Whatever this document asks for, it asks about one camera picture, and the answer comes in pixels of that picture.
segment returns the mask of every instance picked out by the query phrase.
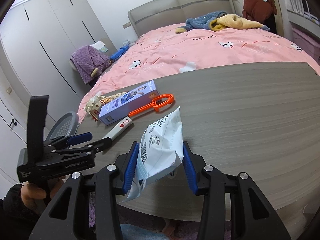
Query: pink bedsheet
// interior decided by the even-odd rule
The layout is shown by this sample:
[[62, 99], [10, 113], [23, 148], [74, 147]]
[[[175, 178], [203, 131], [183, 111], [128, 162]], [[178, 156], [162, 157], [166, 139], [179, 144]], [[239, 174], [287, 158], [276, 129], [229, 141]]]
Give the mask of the pink bedsheet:
[[[320, 66], [291, 41], [261, 29], [192, 30], [175, 34], [181, 24], [144, 34], [97, 81], [79, 106], [83, 120], [87, 101], [98, 91], [108, 93], [140, 82], [185, 71], [250, 62], [307, 62], [320, 74]], [[129, 69], [139, 60], [141, 64]]]

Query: orange plastic toy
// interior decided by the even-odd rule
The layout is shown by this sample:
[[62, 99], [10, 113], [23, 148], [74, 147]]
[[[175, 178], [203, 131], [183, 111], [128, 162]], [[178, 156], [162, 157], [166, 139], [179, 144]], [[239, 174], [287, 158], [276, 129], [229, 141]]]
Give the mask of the orange plastic toy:
[[[157, 101], [159, 101], [160, 99], [163, 99], [163, 98], [167, 98], [167, 100], [158, 104]], [[174, 101], [173, 94], [163, 94], [163, 95], [160, 95], [160, 96], [154, 98], [150, 104], [145, 105], [143, 107], [138, 108], [137, 110], [130, 112], [128, 116], [131, 118], [132, 116], [140, 114], [140, 113], [142, 113], [152, 107], [155, 109], [155, 111], [159, 112], [160, 108], [162, 108], [168, 104], [171, 104], [173, 101]]]

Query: purple jacket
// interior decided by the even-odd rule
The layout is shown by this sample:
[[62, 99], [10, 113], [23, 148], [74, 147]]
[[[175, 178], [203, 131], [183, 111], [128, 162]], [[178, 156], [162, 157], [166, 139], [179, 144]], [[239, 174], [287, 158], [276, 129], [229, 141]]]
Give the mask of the purple jacket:
[[[88, 84], [96, 76], [102, 74], [102, 72], [111, 64], [110, 58], [99, 52], [94, 47], [88, 45], [77, 49], [72, 53], [71, 60], [75, 64], [79, 71], [84, 83]], [[91, 77], [91, 73], [95, 68], [98, 68], [98, 72], [94, 77]]]

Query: black sleeve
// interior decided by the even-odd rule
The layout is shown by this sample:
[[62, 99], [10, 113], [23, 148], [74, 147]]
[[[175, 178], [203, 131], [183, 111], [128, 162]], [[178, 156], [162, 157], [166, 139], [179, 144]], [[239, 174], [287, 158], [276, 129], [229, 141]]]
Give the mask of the black sleeve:
[[27, 240], [39, 216], [28, 209], [21, 200], [23, 185], [14, 185], [4, 200], [0, 200], [0, 238]]

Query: gray chair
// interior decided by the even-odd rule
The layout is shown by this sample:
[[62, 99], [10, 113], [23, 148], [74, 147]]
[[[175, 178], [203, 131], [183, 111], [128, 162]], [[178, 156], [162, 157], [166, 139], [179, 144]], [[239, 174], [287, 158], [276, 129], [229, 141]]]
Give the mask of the gray chair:
[[79, 116], [73, 111], [68, 112], [55, 123], [46, 140], [60, 136], [73, 136], [76, 134], [78, 126]]

